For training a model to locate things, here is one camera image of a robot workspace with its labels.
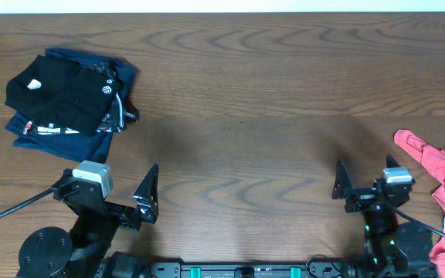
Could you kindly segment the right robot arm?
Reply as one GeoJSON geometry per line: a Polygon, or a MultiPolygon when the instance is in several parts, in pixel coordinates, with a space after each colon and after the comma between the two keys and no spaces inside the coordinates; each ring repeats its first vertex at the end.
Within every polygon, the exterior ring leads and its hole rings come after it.
{"type": "Polygon", "coordinates": [[[396,210],[409,201],[416,181],[392,156],[386,157],[381,178],[370,188],[354,188],[345,163],[336,164],[333,199],[345,200],[347,213],[362,215],[365,260],[352,267],[353,277],[437,277],[429,254],[432,232],[409,220],[400,224],[396,210]]]}

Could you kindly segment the folded navy printed t-shirt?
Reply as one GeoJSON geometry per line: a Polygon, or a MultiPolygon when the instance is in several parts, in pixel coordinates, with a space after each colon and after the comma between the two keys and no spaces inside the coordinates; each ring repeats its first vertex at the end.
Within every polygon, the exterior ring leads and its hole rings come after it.
{"type": "Polygon", "coordinates": [[[15,147],[72,161],[106,161],[114,133],[138,119],[128,101],[135,70],[119,59],[47,49],[6,87],[16,111],[6,124],[15,147]]]}

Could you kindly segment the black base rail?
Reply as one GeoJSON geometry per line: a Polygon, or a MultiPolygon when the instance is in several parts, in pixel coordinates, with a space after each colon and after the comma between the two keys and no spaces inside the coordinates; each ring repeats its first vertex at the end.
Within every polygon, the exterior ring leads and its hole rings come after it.
{"type": "Polygon", "coordinates": [[[97,277],[113,278],[358,278],[353,262],[315,255],[302,263],[155,262],[116,253],[104,260],[97,277]]]}

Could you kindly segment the black t-shirt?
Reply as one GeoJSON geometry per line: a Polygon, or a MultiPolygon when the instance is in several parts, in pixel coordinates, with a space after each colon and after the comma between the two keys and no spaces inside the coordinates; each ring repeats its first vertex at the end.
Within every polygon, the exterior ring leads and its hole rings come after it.
{"type": "Polygon", "coordinates": [[[8,82],[5,104],[39,126],[93,136],[121,87],[115,78],[78,63],[37,56],[8,82]]]}

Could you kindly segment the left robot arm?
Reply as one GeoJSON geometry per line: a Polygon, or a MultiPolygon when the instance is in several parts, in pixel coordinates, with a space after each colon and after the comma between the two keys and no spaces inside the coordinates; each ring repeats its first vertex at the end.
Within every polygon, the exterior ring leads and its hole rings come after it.
{"type": "Polygon", "coordinates": [[[159,167],[153,164],[134,193],[135,207],[106,200],[114,187],[106,164],[83,161],[51,186],[57,201],[77,215],[70,231],[50,226],[31,234],[19,250],[19,277],[149,277],[150,263],[107,251],[119,228],[156,223],[159,167]]]}

